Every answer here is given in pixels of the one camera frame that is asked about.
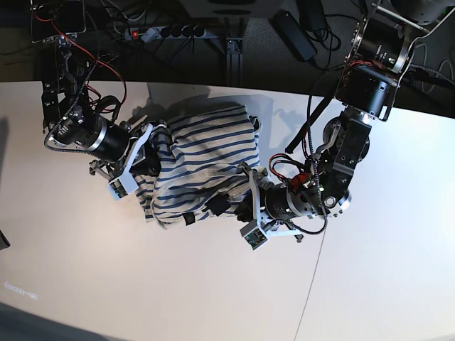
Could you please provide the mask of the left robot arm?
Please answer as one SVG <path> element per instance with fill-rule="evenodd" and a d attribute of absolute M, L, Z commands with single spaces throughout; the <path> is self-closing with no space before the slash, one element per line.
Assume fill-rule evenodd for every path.
<path fill-rule="evenodd" d="M 375 1 L 357 22 L 341 76 L 267 170 L 241 164 L 249 193 L 236 209 L 242 238 L 257 249 L 272 237 L 301 241 L 297 217 L 327 220 L 351 202 L 349 185 L 370 148 L 375 121 L 386 121 L 417 42 L 454 13 L 453 1 Z"/>

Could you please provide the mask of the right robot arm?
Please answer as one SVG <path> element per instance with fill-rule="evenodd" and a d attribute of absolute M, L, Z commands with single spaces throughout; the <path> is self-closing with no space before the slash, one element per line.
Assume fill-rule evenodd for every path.
<path fill-rule="evenodd" d="M 84 1 L 32 1 L 31 33 L 41 48 L 44 146 L 60 153 L 92 156 L 90 173 L 118 183 L 122 175 L 156 176 L 157 150 L 146 126 L 131 127 L 118 117 L 126 97 L 101 95 L 90 86 L 98 68 L 122 76 L 102 54 L 76 41 L 92 28 L 98 34 L 105 14 Z"/>

